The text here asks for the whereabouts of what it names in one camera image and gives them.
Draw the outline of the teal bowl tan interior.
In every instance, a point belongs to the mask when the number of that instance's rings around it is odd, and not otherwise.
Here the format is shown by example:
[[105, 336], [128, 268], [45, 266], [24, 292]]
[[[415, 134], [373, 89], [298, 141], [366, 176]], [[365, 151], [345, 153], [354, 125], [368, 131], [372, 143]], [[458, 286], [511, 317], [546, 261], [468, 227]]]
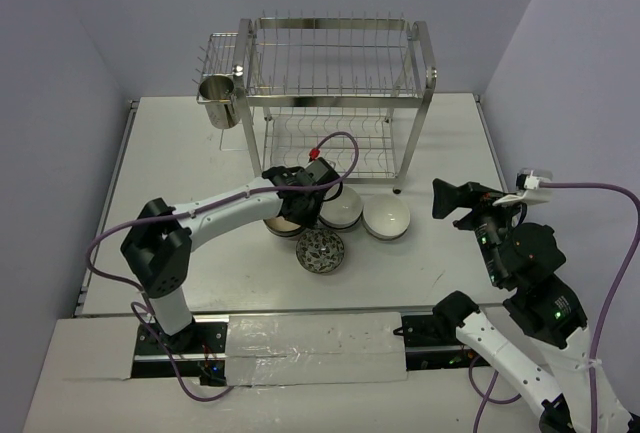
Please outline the teal bowl tan interior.
[[264, 220], [264, 225], [272, 235], [287, 240], [297, 239], [305, 231], [305, 227], [282, 217]]

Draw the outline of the white bowl top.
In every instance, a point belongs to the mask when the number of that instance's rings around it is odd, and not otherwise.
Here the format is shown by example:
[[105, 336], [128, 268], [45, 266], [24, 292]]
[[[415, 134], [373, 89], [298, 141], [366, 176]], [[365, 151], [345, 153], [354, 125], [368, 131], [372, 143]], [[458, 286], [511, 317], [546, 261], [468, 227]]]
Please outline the white bowl top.
[[334, 185], [325, 196], [320, 212], [320, 221], [328, 227], [342, 230], [353, 227], [360, 220], [363, 211], [361, 196], [348, 186]]

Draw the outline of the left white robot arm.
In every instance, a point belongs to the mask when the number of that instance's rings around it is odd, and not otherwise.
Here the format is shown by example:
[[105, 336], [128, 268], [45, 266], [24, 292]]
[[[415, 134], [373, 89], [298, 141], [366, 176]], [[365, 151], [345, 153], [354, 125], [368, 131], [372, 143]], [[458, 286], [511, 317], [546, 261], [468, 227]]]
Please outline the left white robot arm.
[[194, 251], [244, 225], [272, 218], [311, 228], [326, 192], [340, 182], [333, 166], [319, 157], [305, 167], [269, 168], [240, 188], [201, 202], [148, 202], [120, 251], [142, 286], [162, 343], [180, 352], [194, 342], [195, 320], [182, 289]]

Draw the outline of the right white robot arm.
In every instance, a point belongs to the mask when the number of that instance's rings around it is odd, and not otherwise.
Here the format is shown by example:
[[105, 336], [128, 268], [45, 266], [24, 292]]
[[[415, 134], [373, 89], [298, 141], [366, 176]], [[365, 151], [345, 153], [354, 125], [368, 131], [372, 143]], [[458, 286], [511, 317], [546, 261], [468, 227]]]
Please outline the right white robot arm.
[[454, 186], [441, 179], [432, 186], [434, 218], [467, 209], [454, 227], [474, 234], [491, 284], [512, 294], [504, 308], [545, 363], [532, 361], [460, 291], [433, 309], [437, 338], [446, 344], [461, 342], [476, 351], [496, 378], [503, 378], [518, 392], [542, 432], [638, 431], [638, 415], [616, 397], [597, 351], [605, 318], [639, 241], [632, 241], [591, 327], [577, 294], [556, 274], [566, 257], [554, 230], [524, 219], [528, 207], [548, 202], [560, 183], [523, 170], [514, 193], [476, 182]]

